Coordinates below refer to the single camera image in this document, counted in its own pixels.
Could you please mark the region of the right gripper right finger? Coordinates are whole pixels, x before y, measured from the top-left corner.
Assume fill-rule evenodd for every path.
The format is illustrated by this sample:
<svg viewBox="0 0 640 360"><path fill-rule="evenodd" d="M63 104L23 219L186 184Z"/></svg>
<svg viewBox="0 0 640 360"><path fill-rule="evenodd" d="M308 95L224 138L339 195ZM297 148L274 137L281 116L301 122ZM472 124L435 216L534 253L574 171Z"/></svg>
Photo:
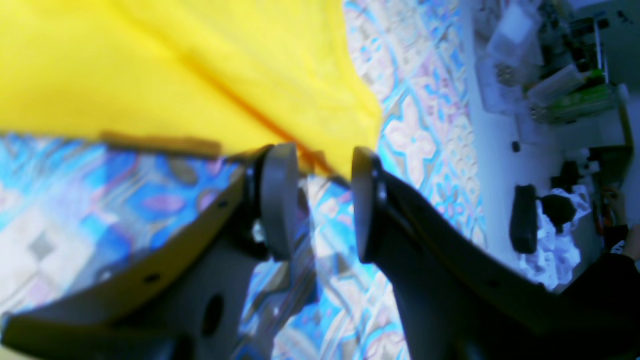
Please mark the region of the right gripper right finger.
<svg viewBox="0 0 640 360"><path fill-rule="evenodd" d="M463 237L423 196L353 151L358 257L393 287L413 360L632 360L639 330L527 281Z"/></svg>

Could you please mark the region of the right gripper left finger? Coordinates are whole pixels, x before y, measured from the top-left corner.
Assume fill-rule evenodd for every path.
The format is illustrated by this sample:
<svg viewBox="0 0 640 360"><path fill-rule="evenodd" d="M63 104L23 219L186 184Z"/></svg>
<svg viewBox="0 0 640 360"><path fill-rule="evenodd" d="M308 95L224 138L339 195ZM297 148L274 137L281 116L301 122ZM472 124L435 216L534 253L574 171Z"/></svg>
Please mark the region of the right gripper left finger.
<svg viewBox="0 0 640 360"><path fill-rule="evenodd" d="M164 246L92 287L3 323L4 347L42 360L225 360L251 277L294 255L293 143L243 156L244 171Z"/></svg>

